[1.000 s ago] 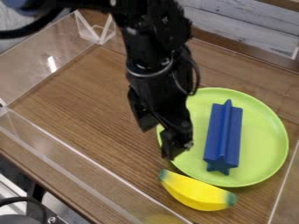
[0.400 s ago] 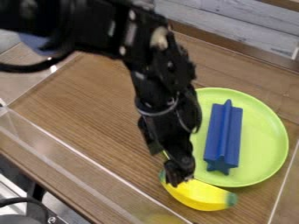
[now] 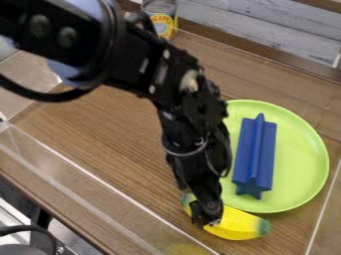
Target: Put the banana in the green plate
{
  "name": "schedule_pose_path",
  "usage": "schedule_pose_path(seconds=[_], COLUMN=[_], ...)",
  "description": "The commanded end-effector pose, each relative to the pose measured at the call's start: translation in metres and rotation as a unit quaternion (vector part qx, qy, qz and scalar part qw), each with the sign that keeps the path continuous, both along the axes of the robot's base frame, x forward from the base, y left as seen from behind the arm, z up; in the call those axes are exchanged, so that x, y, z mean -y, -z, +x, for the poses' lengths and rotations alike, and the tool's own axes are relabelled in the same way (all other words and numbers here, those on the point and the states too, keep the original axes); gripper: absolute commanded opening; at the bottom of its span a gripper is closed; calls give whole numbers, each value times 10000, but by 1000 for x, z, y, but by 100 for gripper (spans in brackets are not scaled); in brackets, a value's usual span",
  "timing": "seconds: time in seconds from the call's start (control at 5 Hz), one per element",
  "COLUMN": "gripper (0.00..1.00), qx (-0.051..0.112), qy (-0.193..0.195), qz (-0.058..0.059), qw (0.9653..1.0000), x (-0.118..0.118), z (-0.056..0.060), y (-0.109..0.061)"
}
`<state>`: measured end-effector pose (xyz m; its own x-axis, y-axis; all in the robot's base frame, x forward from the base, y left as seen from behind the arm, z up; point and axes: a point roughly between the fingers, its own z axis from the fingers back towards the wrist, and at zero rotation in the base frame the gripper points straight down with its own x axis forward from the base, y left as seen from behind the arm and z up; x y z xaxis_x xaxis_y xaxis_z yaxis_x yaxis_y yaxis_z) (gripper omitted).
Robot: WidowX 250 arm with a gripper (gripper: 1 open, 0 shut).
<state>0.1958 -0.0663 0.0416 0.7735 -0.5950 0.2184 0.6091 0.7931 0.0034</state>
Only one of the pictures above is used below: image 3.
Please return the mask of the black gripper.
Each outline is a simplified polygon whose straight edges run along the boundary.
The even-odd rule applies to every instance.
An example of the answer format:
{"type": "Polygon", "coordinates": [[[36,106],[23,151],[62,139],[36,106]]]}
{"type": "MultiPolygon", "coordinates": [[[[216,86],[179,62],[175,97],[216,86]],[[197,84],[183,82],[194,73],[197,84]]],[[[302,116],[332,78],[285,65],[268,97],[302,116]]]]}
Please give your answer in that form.
{"type": "Polygon", "coordinates": [[[220,180],[232,168],[230,147],[209,145],[201,151],[190,152],[167,147],[166,152],[178,187],[191,191],[191,223],[198,228],[213,226],[221,221],[224,212],[220,180]]]}

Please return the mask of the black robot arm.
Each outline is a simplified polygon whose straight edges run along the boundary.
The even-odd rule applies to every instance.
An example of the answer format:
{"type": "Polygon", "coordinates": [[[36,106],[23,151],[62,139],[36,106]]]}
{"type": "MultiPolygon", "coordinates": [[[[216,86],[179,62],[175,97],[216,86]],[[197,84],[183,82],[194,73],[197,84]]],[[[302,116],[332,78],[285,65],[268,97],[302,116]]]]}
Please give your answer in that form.
{"type": "Polygon", "coordinates": [[[35,91],[0,74],[0,88],[44,103],[72,101],[102,85],[151,101],[178,187],[190,191],[193,223],[222,220],[220,180],[232,165],[228,103],[195,56],[161,38],[145,12],[115,0],[0,0],[0,36],[46,58],[70,91],[35,91]]]}

